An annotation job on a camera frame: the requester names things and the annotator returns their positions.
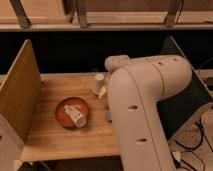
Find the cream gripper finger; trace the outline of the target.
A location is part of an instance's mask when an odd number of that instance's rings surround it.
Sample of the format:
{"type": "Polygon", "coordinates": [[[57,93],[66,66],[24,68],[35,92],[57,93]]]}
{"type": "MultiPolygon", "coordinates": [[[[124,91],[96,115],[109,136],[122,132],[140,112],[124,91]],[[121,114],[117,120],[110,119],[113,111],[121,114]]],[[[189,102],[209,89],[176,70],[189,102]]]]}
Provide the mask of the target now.
{"type": "Polygon", "coordinates": [[[106,94],[106,86],[103,86],[98,94],[98,98],[101,99],[106,94]]]}

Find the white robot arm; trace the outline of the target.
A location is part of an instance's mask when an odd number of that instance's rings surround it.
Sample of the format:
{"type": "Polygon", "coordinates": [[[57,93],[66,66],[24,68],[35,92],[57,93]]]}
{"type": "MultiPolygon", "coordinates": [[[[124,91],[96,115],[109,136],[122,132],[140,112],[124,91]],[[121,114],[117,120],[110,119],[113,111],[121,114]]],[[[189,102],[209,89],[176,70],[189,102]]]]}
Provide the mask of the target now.
{"type": "Polygon", "coordinates": [[[179,55],[105,59],[107,100],[124,171],[176,171],[157,103],[182,92],[192,79],[179,55]]]}

